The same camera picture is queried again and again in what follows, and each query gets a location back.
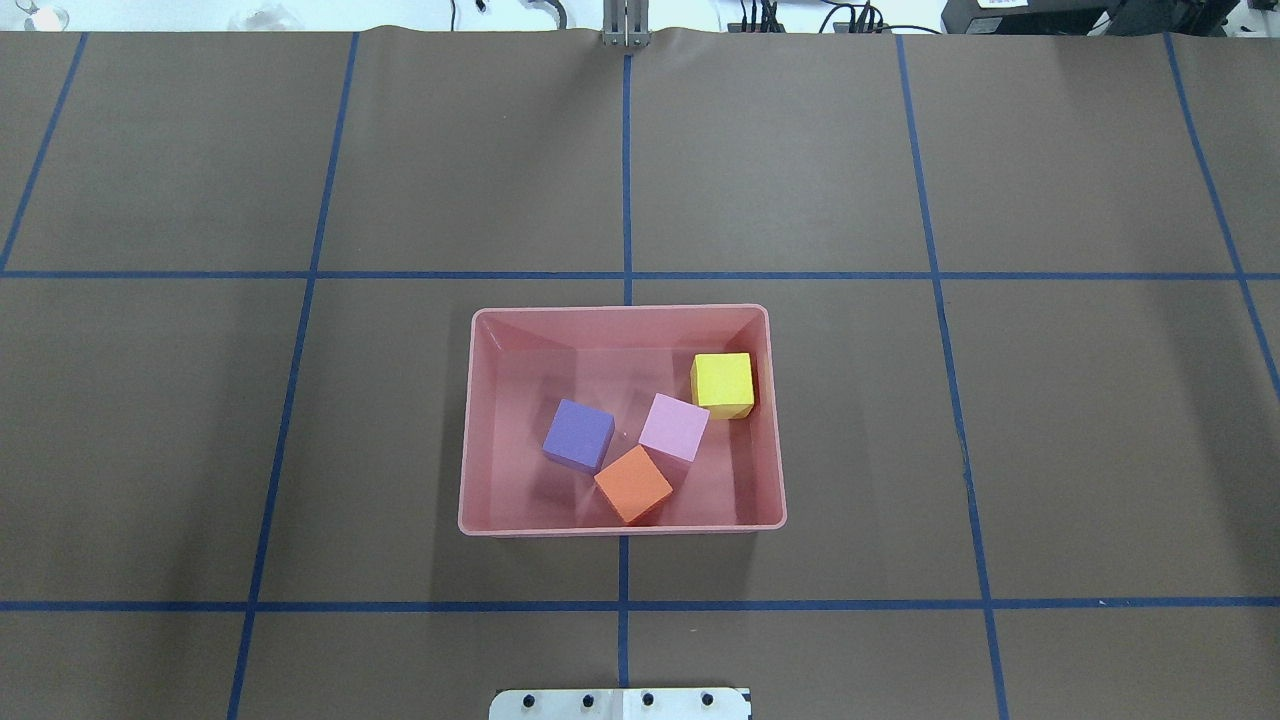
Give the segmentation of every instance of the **foam block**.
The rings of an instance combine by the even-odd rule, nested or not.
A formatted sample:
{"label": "foam block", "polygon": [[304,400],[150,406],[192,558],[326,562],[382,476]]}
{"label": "foam block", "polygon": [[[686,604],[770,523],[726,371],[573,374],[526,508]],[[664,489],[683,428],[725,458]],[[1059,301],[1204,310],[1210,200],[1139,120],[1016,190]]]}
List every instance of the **foam block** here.
{"label": "foam block", "polygon": [[710,410],[659,392],[653,396],[649,416],[640,430],[640,445],[692,462],[709,418]]}
{"label": "foam block", "polygon": [[694,405],[709,410],[713,420],[746,418],[755,407],[749,352],[694,355],[689,380]]}
{"label": "foam block", "polygon": [[595,484],[626,524],[632,524],[671,497],[671,483],[645,448],[632,447],[595,475]]}
{"label": "foam block", "polygon": [[548,457],[582,473],[595,474],[613,437],[613,415],[604,410],[561,400],[552,429],[543,442]]}

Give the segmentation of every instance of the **black cable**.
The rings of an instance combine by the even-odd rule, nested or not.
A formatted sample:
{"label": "black cable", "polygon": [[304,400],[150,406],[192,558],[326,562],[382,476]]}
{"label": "black cable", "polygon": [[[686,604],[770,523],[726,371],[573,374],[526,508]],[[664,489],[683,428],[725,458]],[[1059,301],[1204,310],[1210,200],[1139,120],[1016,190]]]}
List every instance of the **black cable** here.
{"label": "black cable", "polygon": [[876,5],[868,4],[864,13],[867,14],[865,20],[858,18],[858,32],[877,32],[876,28],[884,24],[884,13],[881,13]]}
{"label": "black cable", "polygon": [[556,8],[556,29],[568,28],[568,13],[564,12],[564,4],[561,0],[543,0],[552,8]]}
{"label": "black cable", "polygon": [[751,0],[751,12],[746,12],[746,0],[739,0],[742,9],[742,32],[771,33],[782,32],[778,22],[778,0]]}
{"label": "black cable", "polygon": [[836,13],[838,13],[840,10],[842,10],[844,8],[849,8],[849,24],[854,24],[854,13],[858,12],[858,6],[856,5],[851,5],[849,3],[840,3],[840,4],[827,3],[827,4],[828,5],[836,5],[836,6],[832,8],[831,12],[827,13],[827,17],[822,19],[822,26],[818,28],[818,35],[822,35],[822,31],[827,29],[827,23],[831,22],[831,15],[835,15]]}
{"label": "black cable", "polygon": [[884,29],[923,29],[924,32],[932,32],[933,35],[942,35],[941,32],[933,29],[932,27],[924,27],[924,26],[879,26],[874,29],[874,32],[881,32]]}

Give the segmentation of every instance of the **blue tape line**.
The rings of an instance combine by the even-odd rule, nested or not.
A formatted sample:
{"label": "blue tape line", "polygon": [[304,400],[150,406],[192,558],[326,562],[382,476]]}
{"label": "blue tape line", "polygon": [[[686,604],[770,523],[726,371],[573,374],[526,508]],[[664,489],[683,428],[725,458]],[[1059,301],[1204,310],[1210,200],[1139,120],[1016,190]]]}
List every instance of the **blue tape line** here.
{"label": "blue tape line", "polygon": [[1224,597],[1041,597],[997,598],[991,601],[995,610],[1106,610],[1125,607],[1280,607],[1280,597],[1224,596]]}
{"label": "blue tape line", "polygon": [[613,601],[260,602],[259,612],[617,612]]}
{"label": "blue tape line", "polygon": [[631,55],[622,58],[622,304],[631,305]]}
{"label": "blue tape line", "polygon": [[279,281],[306,279],[307,270],[6,270],[14,279],[122,279],[122,281]]}
{"label": "blue tape line", "polygon": [[184,602],[129,600],[12,600],[0,612],[244,612],[247,602]]}
{"label": "blue tape line", "polygon": [[18,231],[22,229],[22,218],[27,214],[27,204],[31,202],[31,193],[36,190],[36,181],[40,178],[40,168],[45,164],[45,155],[49,152],[49,143],[54,140],[54,131],[58,129],[58,119],[63,115],[63,106],[67,96],[70,95],[72,82],[76,79],[76,70],[79,68],[81,58],[84,56],[84,45],[88,42],[88,33],[81,33],[79,42],[76,44],[76,54],[72,55],[72,64],[67,68],[67,77],[63,79],[63,88],[58,92],[58,101],[54,102],[54,111],[49,115],[49,124],[45,126],[45,136],[40,140],[40,150],[31,163],[31,173],[27,174],[27,184],[22,188],[22,197],[18,200],[18,209],[13,214],[13,223],[9,224],[9,234],[4,241],[4,250],[0,250],[0,270],[9,264],[9,255],[13,254],[13,245],[18,241]]}
{"label": "blue tape line", "polygon": [[[1153,281],[1222,282],[1235,273],[961,272],[942,270],[945,281]],[[438,281],[626,281],[617,270],[3,270],[12,279],[438,279]],[[634,281],[929,281],[918,270],[649,270]],[[1251,282],[1280,281],[1280,273],[1244,273]]]}
{"label": "blue tape line", "polygon": [[618,537],[618,687],[631,684],[631,538]]}
{"label": "blue tape line", "polygon": [[982,600],[641,600],[634,612],[860,612],[884,610],[982,610]]}
{"label": "blue tape line", "polygon": [[[1028,597],[941,600],[552,600],[552,601],[296,601],[259,602],[255,612],[884,612],[974,610],[1123,610],[1143,607],[1280,607],[1280,596]],[[0,612],[244,612],[247,602],[12,600]]]}
{"label": "blue tape line", "polygon": [[484,270],[320,270],[320,279],[433,279],[433,281],[620,281],[617,272],[484,272]]}
{"label": "blue tape line", "polygon": [[[942,295],[942,274],[938,266],[938,250],[933,238],[933,217],[929,213],[929,193],[924,183],[924,161],[920,158],[920,138],[915,127],[915,108],[911,102],[911,79],[906,65],[906,47],[901,36],[893,37],[897,47],[897,67],[902,79],[902,105],[906,111],[906,131],[911,141],[911,164],[915,167],[915,191],[920,200],[920,222],[924,227],[924,245],[929,255],[929,272],[933,275],[933,304],[938,315],[938,332],[942,338],[942,360],[947,370],[947,388],[951,393],[951,415],[955,420],[956,437],[960,441],[960,456],[964,462],[964,486],[969,496],[969,532],[973,537],[974,562],[978,568],[978,588],[983,602],[991,601],[991,582],[987,577],[987,553],[982,542],[982,521],[978,518],[978,493],[973,486],[973,464],[969,459],[969,438],[964,425],[964,409],[960,405],[960,386],[956,380],[955,354],[951,350],[951,328],[947,324],[946,299]],[[996,710],[1001,720],[1009,720],[1009,702],[1005,696],[1005,671],[1000,660],[1000,639],[996,634],[996,616],[991,609],[983,610],[987,625],[987,651],[991,655],[991,675],[996,691]]]}
{"label": "blue tape line", "polygon": [[1217,195],[1217,184],[1213,183],[1213,174],[1208,169],[1208,160],[1201,147],[1199,133],[1196,132],[1196,120],[1192,119],[1192,108],[1187,101],[1187,88],[1183,86],[1183,72],[1178,67],[1178,54],[1174,51],[1174,37],[1165,32],[1165,53],[1169,55],[1169,69],[1174,74],[1174,87],[1178,90],[1178,104],[1183,109],[1183,120],[1187,123],[1187,135],[1192,140],[1192,149],[1196,151],[1196,161],[1199,163],[1201,174],[1204,177],[1204,187],[1208,190],[1208,199],[1213,204],[1213,214],[1217,215],[1217,227],[1222,231],[1222,241],[1226,243],[1226,254],[1231,256],[1231,266],[1235,268],[1235,279],[1240,284],[1240,295],[1244,296],[1244,306],[1249,311],[1249,322],[1253,323],[1253,334],[1258,338],[1258,347],[1262,350],[1262,360],[1267,365],[1271,375],[1271,389],[1280,400],[1280,372],[1276,370],[1275,356],[1271,354],[1271,343],[1267,342],[1267,333],[1262,329],[1262,319],[1258,318],[1258,309],[1253,305],[1253,293],[1249,292],[1249,282],[1244,275],[1244,264],[1240,263],[1240,252],[1235,247],[1235,238],[1231,236],[1231,227],[1226,222],[1226,211],[1222,209],[1222,200]]}
{"label": "blue tape line", "polygon": [[[622,304],[635,301],[631,258],[631,55],[622,56]],[[631,538],[618,537],[618,687],[631,684]]]}
{"label": "blue tape line", "polygon": [[293,398],[298,388],[298,372],[302,366],[302,351],[306,346],[307,323],[311,319],[311,301],[315,297],[316,272],[320,266],[320,251],[324,249],[324,231],[329,215],[329,200],[333,196],[333,181],[338,172],[338,154],[342,149],[342,129],[347,119],[347,101],[351,97],[351,81],[356,70],[356,51],[360,49],[360,33],[351,33],[351,47],[347,51],[347,69],[342,82],[342,97],[338,100],[338,117],[334,120],[333,146],[329,150],[329,168],[325,172],[324,195],[320,199],[320,214],[316,218],[316,234],[311,246],[311,270],[307,287],[302,295],[302,310],[298,314],[298,332],[293,342],[293,359],[289,363],[289,380],[284,391],[284,406],[280,410],[280,429],[275,438],[275,455],[271,459],[271,477],[266,487],[266,502],[262,509],[262,525],[257,536],[257,552],[253,556],[253,575],[250,579],[248,607],[244,610],[244,624],[241,630],[239,651],[236,655],[236,674],[232,676],[232,693],[227,702],[227,720],[239,715],[241,692],[244,688],[244,670],[248,666],[248,651],[253,639],[253,621],[257,598],[262,589],[262,570],[266,566],[266,546],[271,537],[271,520],[275,515],[275,500],[280,489],[280,470],[284,466],[284,448],[289,437],[289,423],[293,418]]}
{"label": "blue tape line", "polygon": [[1041,273],[1041,272],[941,272],[945,281],[1234,281],[1233,273]]}
{"label": "blue tape line", "polygon": [[927,281],[932,275],[910,270],[852,270],[852,272],[639,272],[632,273],[637,281]]}

